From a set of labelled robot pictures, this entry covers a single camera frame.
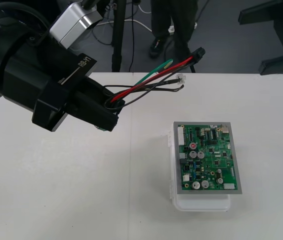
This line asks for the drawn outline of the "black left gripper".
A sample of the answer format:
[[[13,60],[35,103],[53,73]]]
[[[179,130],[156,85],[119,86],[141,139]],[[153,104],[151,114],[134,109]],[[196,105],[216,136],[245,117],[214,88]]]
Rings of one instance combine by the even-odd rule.
[[[71,115],[109,132],[117,125],[119,117],[108,109],[121,109],[126,102],[111,103],[116,94],[89,78],[97,63],[92,57],[51,40],[34,45],[18,39],[1,50],[0,93],[30,110],[33,124],[54,132]]]

